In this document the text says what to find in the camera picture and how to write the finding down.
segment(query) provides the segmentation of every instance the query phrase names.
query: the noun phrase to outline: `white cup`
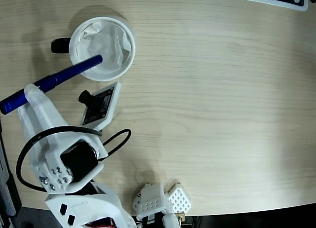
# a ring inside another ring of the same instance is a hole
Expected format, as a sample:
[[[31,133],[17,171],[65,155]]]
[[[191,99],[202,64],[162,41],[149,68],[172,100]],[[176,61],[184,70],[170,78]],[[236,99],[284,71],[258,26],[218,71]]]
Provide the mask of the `white cup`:
[[[102,69],[98,71],[94,71],[93,69],[89,69],[83,73],[81,73],[84,77],[94,80],[94,81],[111,81],[122,76],[131,66],[134,61],[135,53],[136,53],[136,43],[134,37],[134,31],[130,24],[123,18],[118,16],[103,16],[103,17],[94,17],[85,22],[83,22],[80,26],[77,27],[75,32],[72,34],[71,38],[58,38],[54,40],[51,44],[51,51],[53,53],[69,53],[70,60],[72,64],[77,64],[84,59],[79,59],[77,55],[77,44],[79,41],[79,37],[81,36],[84,29],[86,29],[89,25],[95,22],[107,21],[112,22],[115,25],[122,27],[127,34],[127,37],[131,44],[131,53],[129,58],[122,64],[121,68],[115,71],[107,71]]]

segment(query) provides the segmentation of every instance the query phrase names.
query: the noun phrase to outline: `dark floor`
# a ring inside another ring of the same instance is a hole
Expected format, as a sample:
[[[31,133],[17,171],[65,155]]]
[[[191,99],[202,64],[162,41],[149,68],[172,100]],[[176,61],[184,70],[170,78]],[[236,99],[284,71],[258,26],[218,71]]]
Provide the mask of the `dark floor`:
[[[279,228],[287,226],[316,227],[314,219],[316,204],[232,215],[203,216],[200,226],[193,228]],[[192,224],[192,217],[187,217],[185,224]],[[13,219],[15,228],[24,228],[29,222],[35,228],[60,228],[60,224],[50,211],[22,207]]]

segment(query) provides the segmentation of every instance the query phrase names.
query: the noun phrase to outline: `white tissue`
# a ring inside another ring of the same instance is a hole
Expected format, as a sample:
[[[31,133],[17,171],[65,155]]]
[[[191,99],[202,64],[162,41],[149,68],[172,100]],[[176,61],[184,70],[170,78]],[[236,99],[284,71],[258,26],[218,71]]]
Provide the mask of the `white tissue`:
[[[101,54],[103,62],[92,68],[98,73],[111,73],[122,67],[131,55],[131,44],[125,30],[108,21],[98,21],[87,26],[76,46],[82,61]]]

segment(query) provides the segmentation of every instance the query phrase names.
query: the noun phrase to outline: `white perforated block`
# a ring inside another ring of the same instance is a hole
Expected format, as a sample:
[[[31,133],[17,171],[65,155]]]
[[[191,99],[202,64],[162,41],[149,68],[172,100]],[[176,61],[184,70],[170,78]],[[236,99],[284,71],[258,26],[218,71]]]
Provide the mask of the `white perforated block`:
[[[175,184],[167,193],[168,200],[172,202],[172,212],[187,213],[191,208],[191,200],[180,184]]]

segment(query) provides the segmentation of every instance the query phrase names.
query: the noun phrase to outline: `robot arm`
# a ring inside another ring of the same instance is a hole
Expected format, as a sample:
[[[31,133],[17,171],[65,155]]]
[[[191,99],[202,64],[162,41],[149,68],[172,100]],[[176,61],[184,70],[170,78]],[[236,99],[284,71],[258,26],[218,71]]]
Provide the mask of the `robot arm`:
[[[137,220],[141,222],[136,225],[109,187],[91,182],[103,169],[101,161],[113,154],[107,153],[98,135],[101,134],[99,130],[112,121],[119,90],[120,83],[114,83],[92,95],[84,92],[79,100],[87,105],[82,118],[85,127],[79,127],[80,132],[64,130],[63,133],[49,134],[47,132],[61,132],[63,128],[73,126],[66,123],[38,87],[33,84],[25,87],[29,104],[21,106],[18,112],[28,141],[26,145],[35,140],[29,148],[29,159],[30,167],[42,185],[37,190],[49,193],[45,202],[64,228],[179,228],[174,213],[187,212],[191,207],[190,199],[180,185],[166,194],[161,183],[145,185],[133,201]],[[38,135],[43,133],[47,136],[37,141]],[[120,145],[129,137],[130,130]],[[23,182],[20,164],[17,165],[17,175]]]

